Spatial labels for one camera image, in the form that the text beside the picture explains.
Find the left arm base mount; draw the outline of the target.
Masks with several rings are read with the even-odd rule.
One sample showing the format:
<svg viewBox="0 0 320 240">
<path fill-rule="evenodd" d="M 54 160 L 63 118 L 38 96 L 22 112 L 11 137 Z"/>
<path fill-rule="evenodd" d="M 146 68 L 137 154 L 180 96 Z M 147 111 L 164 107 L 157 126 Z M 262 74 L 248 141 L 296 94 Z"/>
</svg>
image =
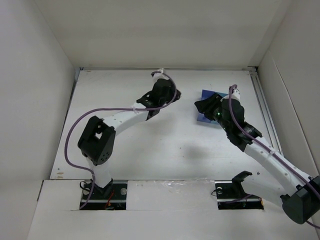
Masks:
<svg viewBox="0 0 320 240">
<path fill-rule="evenodd" d="M 92 180 L 81 181 L 82 190 L 80 210 L 88 211 L 124 211 L 127 207 L 128 181 L 112 180 L 105 188 L 94 185 L 91 195 Z"/>
</svg>

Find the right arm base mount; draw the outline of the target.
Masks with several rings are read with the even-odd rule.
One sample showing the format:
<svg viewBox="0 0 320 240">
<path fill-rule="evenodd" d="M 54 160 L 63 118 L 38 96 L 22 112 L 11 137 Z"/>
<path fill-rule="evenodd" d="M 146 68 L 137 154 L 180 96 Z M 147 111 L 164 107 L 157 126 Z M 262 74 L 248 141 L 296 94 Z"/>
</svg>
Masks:
<svg viewBox="0 0 320 240">
<path fill-rule="evenodd" d="M 242 171 L 231 180 L 215 180 L 214 190 L 219 210 L 264 210 L 262 199 L 244 191 L 241 183 L 252 173 Z"/>
</svg>

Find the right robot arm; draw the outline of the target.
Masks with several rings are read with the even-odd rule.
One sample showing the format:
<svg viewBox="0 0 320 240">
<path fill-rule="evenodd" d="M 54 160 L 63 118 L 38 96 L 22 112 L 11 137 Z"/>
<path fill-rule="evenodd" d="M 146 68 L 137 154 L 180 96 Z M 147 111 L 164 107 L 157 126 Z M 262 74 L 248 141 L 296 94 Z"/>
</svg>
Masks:
<svg viewBox="0 0 320 240">
<path fill-rule="evenodd" d="M 237 197 L 255 195 L 282 208 L 295 223 L 304 224 L 320 210 L 320 178 L 299 170 L 279 154 L 262 133 L 245 121 L 245 109 L 235 91 L 222 97 L 214 93 L 194 103 L 205 118 L 217 122 L 228 140 L 256 160 L 277 181 L 262 180 L 258 174 L 242 171 L 232 178 L 231 191 Z"/>
</svg>

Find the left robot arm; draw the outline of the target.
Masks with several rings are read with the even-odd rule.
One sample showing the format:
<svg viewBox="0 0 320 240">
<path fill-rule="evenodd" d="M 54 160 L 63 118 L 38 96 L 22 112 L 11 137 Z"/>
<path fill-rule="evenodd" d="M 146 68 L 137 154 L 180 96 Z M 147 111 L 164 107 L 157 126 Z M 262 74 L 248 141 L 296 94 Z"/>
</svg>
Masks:
<svg viewBox="0 0 320 240">
<path fill-rule="evenodd" d="M 180 96 L 181 92 L 172 80 L 159 78 L 151 91 L 136 100 L 132 110 L 122 110 L 106 118 L 94 115 L 88 120 L 77 146 L 94 173 L 93 192 L 98 197 L 106 199 L 113 190 L 109 158 L 113 153 L 116 136 L 138 123 L 151 119 L 160 112 L 159 108 L 170 101 L 177 101 Z"/>
</svg>

